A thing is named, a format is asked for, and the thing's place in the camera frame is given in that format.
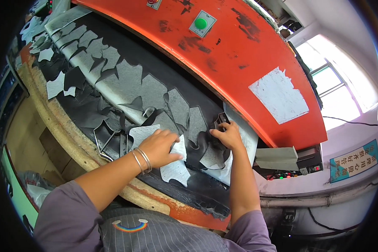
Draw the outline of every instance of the hand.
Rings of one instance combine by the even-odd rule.
[[[183,158],[181,154],[169,153],[172,144],[175,142],[179,142],[179,137],[176,133],[171,133],[168,129],[163,131],[157,129],[151,136],[141,142],[139,148],[147,155],[153,168],[160,168]]]
[[[232,151],[244,148],[242,143],[241,135],[239,134],[238,125],[234,121],[230,121],[231,124],[222,123],[219,124],[220,127],[226,129],[225,132],[221,132],[217,129],[211,129],[210,134],[218,138],[222,144]]]

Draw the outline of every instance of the purple sleeve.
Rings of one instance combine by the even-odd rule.
[[[35,223],[34,238],[45,251],[98,251],[101,215],[74,180],[45,198]]]
[[[260,210],[242,215],[224,239],[230,252],[276,252]]]

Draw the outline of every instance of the window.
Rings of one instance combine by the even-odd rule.
[[[316,90],[323,102],[323,116],[350,121],[378,103],[378,92],[367,74],[322,35],[311,38],[296,49],[317,85]],[[326,130],[345,123],[323,119]]]

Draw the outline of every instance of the rainbow patch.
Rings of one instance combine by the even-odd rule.
[[[140,230],[143,230],[147,227],[147,220],[142,220],[140,219],[140,225],[138,225],[137,227],[124,227],[121,225],[121,221],[114,221],[112,222],[112,225],[118,229],[118,230],[121,230],[123,232],[127,232],[127,233],[134,233],[134,232],[138,232]]]

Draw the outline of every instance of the button plate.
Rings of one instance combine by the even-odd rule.
[[[159,0],[158,2],[156,2],[154,4],[149,4],[147,2],[147,6],[153,8],[154,10],[158,10],[158,7],[160,7],[161,2],[162,2],[162,0]]]
[[[205,28],[198,29],[195,25],[195,21],[199,18],[206,20],[207,24]],[[192,24],[189,26],[189,30],[196,33],[199,37],[203,38],[206,33],[212,28],[213,24],[217,21],[212,15],[208,14],[207,12],[201,10],[197,17],[193,20]]]

